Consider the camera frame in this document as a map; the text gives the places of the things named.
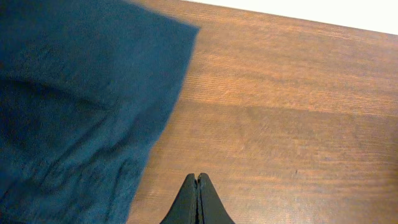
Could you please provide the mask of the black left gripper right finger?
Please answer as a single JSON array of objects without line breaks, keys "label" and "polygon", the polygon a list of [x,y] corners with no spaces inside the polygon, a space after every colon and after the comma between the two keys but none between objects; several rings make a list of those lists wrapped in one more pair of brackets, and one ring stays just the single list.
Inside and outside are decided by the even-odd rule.
[{"label": "black left gripper right finger", "polygon": [[208,174],[201,173],[197,180],[197,223],[234,224],[220,200]]}]

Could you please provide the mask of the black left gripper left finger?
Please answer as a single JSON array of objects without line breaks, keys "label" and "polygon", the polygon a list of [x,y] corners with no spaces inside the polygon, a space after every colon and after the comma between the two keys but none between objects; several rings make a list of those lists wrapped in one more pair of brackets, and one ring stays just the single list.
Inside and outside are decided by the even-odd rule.
[{"label": "black left gripper left finger", "polygon": [[188,174],[160,224],[196,224],[197,181],[194,174]]}]

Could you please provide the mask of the navy blue shorts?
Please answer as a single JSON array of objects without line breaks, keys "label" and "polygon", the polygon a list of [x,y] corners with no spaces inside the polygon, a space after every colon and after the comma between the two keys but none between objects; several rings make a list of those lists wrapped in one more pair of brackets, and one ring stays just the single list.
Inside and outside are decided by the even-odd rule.
[{"label": "navy blue shorts", "polygon": [[197,33],[127,1],[2,1],[1,222],[125,223]]}]

